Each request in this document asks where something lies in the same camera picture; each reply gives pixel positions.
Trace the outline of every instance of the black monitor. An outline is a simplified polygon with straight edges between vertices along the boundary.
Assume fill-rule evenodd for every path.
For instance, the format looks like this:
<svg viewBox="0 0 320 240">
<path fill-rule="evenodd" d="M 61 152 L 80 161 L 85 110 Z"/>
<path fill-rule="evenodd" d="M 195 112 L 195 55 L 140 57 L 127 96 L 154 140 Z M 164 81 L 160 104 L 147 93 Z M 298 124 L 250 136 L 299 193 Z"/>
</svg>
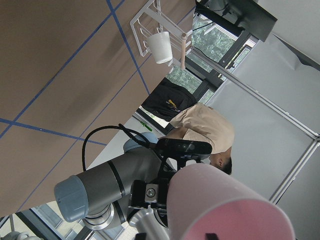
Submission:
<svg viewBox="0 0 320 240">
<path fill-rule="evenodd" d="M 277 21 L 254 0 L 201 1 L 196 2 L 195 11 L 236 36 L 245 29 L 263 42 Z"/>
</svg>

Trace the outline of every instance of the bolt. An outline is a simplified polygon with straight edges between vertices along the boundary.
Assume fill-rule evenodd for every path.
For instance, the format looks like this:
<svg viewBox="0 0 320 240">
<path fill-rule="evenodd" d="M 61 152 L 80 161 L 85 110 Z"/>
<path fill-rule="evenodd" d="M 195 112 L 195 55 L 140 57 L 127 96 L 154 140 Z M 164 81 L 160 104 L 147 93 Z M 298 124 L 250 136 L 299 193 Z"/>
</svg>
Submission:
<svg viewBox="0 0 320 240">
<path fill-rule="evenodd" d="M 156 190 L 154 190 L 153 188 L 149 188 L 147 191 L 146 191 L 146 195 L 149 197 L 149 198 L 152 198 L 156 195 Z"/>
</svg>

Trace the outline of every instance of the black backpack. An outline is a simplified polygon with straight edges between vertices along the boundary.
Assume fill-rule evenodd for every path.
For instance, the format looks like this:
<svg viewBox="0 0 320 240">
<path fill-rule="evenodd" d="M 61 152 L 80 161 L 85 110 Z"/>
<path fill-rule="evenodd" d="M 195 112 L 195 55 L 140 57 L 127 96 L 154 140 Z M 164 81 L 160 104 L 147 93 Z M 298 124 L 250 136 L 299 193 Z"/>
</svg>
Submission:
<svg viewBox="0 0 320 240">
<path fill-rule="evenodd" d="M 170 122 L 182 110 L 196 103 L 197 100 L 187 89 L 164 78 L 141 106 L 158 118 Z"/>
</svg>

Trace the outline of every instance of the black hair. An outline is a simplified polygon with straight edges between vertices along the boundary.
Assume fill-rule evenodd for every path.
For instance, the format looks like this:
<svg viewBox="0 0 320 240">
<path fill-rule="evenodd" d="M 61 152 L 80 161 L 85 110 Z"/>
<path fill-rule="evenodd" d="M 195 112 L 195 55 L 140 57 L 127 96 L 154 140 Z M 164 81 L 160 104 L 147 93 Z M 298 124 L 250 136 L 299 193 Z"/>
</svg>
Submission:
<svg viewBox="0 0 320 240">
<path fill-rule="evenodd" d="M 221 168 L 221 171 L 225 172 L 228 175 L 232 173 L 232 159 L 229 157 L 228 162 Z"/>
</svg>

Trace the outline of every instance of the white wire rack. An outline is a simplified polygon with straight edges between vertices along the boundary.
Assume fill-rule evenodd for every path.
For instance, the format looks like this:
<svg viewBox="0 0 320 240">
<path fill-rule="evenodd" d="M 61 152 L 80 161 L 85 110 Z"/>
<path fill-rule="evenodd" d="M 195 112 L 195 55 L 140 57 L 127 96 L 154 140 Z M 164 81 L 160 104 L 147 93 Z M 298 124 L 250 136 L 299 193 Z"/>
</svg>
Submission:
<svg viewBox="0 0 320 240">
<path fill-rule="evenodd" d="M 187 38 L 191 35 L 192 29 L 188 32 L 184 32 L 161 11 L 160 0 L 148 0 L 148 2 L 130 21 L 130 26 L 137 43 L 139 53 L 142 57 L 146 56 L 147 53 L 150 53 L 150 49 L 147 44 L 147 38 L 157 33 L 147 29 L 141 23 L 139 18 L 143 14 L 148 15 L 152 18 L 153 21 L 156 21 L 158 23 L 158 27 L 156 28 L 156 31 L 158 33 L 168 31 L 171 46 L 181 52 L 181 61 L 179 62 L 177 59 L 173 58 L 172 61 L 168 62 L 168 66 L 180 66 L 182 69 L 185 69 L 185 56 L 191 51 L 191 48 L 186 51 L 186 48 L 191 44 L 191 41 L 187 42 Z"/>
</svg>

